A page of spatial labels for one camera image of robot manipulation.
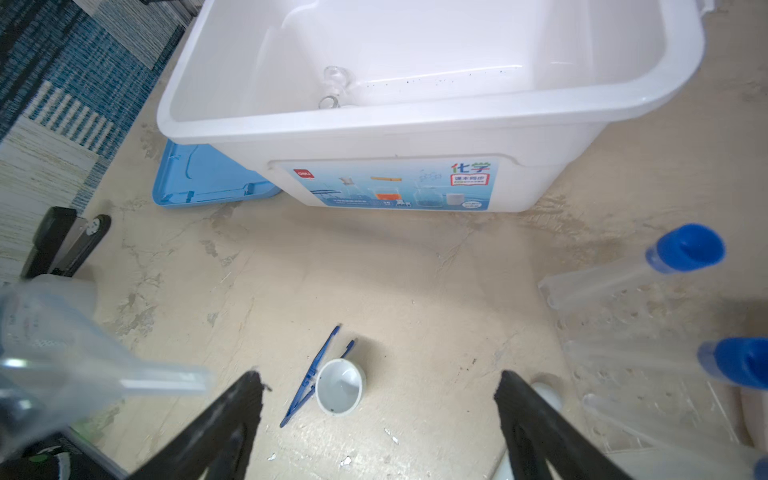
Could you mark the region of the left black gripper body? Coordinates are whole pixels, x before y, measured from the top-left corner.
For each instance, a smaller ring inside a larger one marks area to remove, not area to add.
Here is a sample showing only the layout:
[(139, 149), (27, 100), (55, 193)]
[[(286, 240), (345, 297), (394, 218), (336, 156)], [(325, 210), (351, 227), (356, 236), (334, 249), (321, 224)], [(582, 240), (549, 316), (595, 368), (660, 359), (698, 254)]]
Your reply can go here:
[(37, 404), (15, 385), (1, 385), (3, 479), (124, 479), (126, 471), (67, 427), (22, 444), (18, 434)]

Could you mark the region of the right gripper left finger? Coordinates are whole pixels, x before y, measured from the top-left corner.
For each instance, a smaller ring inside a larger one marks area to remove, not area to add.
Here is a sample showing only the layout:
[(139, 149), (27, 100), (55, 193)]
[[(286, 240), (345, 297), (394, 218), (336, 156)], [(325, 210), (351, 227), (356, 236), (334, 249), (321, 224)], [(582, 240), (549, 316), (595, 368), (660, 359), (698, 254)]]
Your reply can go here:
[(248, 370), (131, 479), (243, 479), (263, 408), (265, 387)]

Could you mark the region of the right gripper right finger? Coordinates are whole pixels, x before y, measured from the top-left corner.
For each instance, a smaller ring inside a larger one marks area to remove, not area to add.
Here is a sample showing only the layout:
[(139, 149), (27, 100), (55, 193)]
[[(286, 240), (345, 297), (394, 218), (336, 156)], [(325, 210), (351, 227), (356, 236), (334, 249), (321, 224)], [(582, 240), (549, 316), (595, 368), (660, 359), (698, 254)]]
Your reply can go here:
[(629, 477), (516, 372), (501, 373), (494, 400), (516, 479)]

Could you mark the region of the blue-capped test tube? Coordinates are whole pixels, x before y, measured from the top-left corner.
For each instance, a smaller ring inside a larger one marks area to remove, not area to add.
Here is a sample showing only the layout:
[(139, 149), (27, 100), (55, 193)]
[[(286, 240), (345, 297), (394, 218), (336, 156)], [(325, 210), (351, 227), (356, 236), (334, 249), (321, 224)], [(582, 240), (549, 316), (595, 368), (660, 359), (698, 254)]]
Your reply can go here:
[(722, 474), (722, 479), (767, 478), (765, 452), (665, 423), (595, 394), (585, 395), (582, 404), (601, 420), (656, 447), (670, 450), (694, 465), (713, 469)]
[(664, 234), (640, 254), (547, 276), (538, 288), (551, 309), (568, 310), (666, 277), (712, 267), (725, 256), (725, 242), (716, 231), (690, 223)]
[(564, 352), (573, 359), (606, 361), (621, 368), (701, 376), (755, 390), (767, 389), (767, 339), (731, 337), (680, 339), (571, 340)]

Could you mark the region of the white plastic storage bin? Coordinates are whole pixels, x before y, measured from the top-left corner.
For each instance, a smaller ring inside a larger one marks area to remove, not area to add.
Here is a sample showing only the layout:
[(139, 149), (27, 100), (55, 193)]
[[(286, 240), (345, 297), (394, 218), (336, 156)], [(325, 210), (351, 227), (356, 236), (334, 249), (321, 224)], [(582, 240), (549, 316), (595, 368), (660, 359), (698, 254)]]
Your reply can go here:
[[(157, 111), (308, 206), (521, 212), (698, 69), (711, 1), (208, 1)], [(356, 108), (319, 110), (327, 66)]]

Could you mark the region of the white ceramic pestle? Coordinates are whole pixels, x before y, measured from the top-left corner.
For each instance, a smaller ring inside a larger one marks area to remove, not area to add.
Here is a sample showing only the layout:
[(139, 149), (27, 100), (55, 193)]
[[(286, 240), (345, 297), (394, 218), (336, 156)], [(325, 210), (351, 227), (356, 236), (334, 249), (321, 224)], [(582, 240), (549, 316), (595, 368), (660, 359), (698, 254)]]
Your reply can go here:
[[(557, 412), (561, 412), (563, 409), (563, 398), (561, 394), (551, 385), (544, 382), (534, 382), (531, 387), (538, 393), (538, 395)], [(491, 476), (492, 480), (514, 480), (514, 474), (512, 472), (511, 463), (509, 459), (509, 451), (505, 450), (502, 454), (497, 467)]]

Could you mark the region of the blue plastic tweezers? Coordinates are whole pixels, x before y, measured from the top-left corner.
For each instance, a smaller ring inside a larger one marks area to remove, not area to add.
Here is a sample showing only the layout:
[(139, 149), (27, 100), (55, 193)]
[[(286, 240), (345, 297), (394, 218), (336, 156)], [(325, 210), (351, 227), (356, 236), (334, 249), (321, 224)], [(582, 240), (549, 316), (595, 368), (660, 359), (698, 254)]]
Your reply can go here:
[[(328, 335), (327, 339), (323, 343), (322, 347), (319, 349), (319, 351), (313, 358), (305, 376), (302, 379), (302, 382), (299, 388), (296, 391), (296, 394), (294, 395), (294, 398), (292, 399), (283, 419), (279, 424), (280, 428), (284, 428), (290, 422), (290, 420), (295, 416), (295, 414), (310, 400), (314, 399), (316, 401), (315, 384), (317, 381), (318, 374), (322, 369), (322, 367), (326, 363), (331, 361), (329, 360), (325, 362), (324, 357), (325, 357), (325, 354), (328, 352), (329, 347), (331, 346), (331, 343), (333, 342), (335, 337), (338, 335), (340, 330), (341, 330), (341, 325), (337, 325), (333, 328), (333, 330), (331, 331), (331, 333)], [(339, 358), (350, 360), (348, 356), (354, 349), (355, 345), (356, 345), (356, 341), (350, 340), (347, 343), (343, 353)]]

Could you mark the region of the small white mortar bowl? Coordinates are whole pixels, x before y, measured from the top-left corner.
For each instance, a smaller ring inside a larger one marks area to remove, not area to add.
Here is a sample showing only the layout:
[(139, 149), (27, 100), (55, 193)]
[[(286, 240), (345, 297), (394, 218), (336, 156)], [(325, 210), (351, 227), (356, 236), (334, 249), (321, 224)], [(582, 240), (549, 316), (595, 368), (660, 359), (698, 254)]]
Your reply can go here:
[(315, 384), (316, 401), (330, 416), (344, 416), (358, 408), (366, 388), (366, 375), (354, 362), (339, 358), (326, 363)]

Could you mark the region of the black stapler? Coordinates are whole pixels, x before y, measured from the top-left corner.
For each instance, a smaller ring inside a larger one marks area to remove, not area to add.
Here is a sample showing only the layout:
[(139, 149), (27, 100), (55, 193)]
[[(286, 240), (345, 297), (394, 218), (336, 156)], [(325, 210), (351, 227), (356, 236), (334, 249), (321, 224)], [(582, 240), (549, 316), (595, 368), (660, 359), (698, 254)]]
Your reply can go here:
[(44, 274), (73, 277), (106, 236), (111, 223), (106, 214), (86, 219), (73, 208), (49, 208), (33, 236), (20, 278), (31, 280)]

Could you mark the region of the pink calculator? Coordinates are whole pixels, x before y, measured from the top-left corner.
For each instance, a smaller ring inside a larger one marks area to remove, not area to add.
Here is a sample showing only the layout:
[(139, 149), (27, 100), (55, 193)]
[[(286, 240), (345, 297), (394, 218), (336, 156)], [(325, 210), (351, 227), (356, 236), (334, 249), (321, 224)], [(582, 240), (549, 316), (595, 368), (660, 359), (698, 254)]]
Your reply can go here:
[(767, 392), (740, 390), (744, 424), (755, 447), (767, 451)]

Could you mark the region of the blue plastic bin lid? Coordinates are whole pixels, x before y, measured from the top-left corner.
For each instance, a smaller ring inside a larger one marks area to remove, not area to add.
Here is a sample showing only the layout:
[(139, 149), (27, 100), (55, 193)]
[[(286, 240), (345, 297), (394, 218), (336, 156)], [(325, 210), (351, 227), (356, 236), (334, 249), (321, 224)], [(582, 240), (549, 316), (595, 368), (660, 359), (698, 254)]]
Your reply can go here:
[(152, 189), (155, 204), (185, 208), (260, 200), (281, 189), (207, 144), (166, 142)]

